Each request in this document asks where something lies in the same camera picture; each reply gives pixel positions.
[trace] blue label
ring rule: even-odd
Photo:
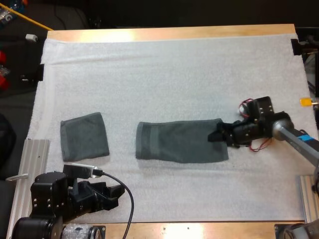
[[[308,140],[313,140],[314,139],[314,138],[311,138],[308,134],[301,135],[298,138],[301,139],[302,141],[308,141]]]

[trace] gray cloth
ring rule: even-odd
[[[60,132],[64,161],[110,155],[100,112],[61,121]]]
[[[208,142],[221,119],[140,122],[136,133],[136,158],[178,163],[212,163],[228,159],[225,142]]]

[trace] red wire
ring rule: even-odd
[[[248,99],[244,100],[242,103],[240,103],[240,105],[239,105],[239,113],[241,114],[242,117],[248,118],[249,115],[247,115],[247,114],[241,112],[240,107],[243,106],[244,104],[246,104],[246,103],[252,101],[252,100],[253,100],[252,98],[248,98]]]
[[[269,146],[269,144],[271,144],[272,138],[268,138],[266,139],[258,148],[252,148],[252,145],[249,145],[249,149],[253,152],[259,152],[260,150],[267,148]]]

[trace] yellow tag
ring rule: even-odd
[[[301,106],[312,106],[311,98],[301,98],[300,104]]]

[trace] red object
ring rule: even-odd
[[[254,99],[249,98],[249,99],[246,99],[245,101],[243,101],[242,103],[240,103],[240,105],[239,105],[238,109],[239,109],[239,113],[241,114],[241,116],[242,116],[242,117],[244,117],[244,118],[248,118],[248,117],[249,117],[249,115],[244,114],[243,112],[241,112],[241,111],[240,111],[240,107],[241,107],[241,106],[243,106],[244,104],[246,105],[248,102],[250,102],[250,101],[252,101],[252,100],[254,100]]]
[[[0,88],[5,91],[10,86],[9,82],[5,79],[5,77],[0,76]]]
[[[6,55],[3,51],[0,51],[0,63],[5,63],[6,62]]]
[[[266,139],[258,148],[253,148],[252,145],[249,145],[249,149],[253,152],[259,152],[260,150],[267,148],[271,144],[272,138]]]

